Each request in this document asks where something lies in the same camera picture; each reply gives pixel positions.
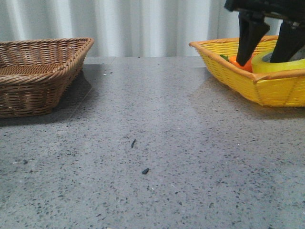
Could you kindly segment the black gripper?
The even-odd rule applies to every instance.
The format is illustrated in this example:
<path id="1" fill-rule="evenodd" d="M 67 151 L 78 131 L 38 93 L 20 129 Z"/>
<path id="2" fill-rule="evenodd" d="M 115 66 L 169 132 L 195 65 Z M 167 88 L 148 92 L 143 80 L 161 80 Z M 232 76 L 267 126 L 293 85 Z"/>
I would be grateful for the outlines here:
<path id="1" fill-rule="evenodd" d="M 227 0 L 224 7 L 229 11 L 240 11 L 236 60 L 241 66 L 245 66 L 270 30 L 264 21 L 265 16 L 283 19 L 270 62 L 288 62 L 305 45 L 304 0 Z"/>

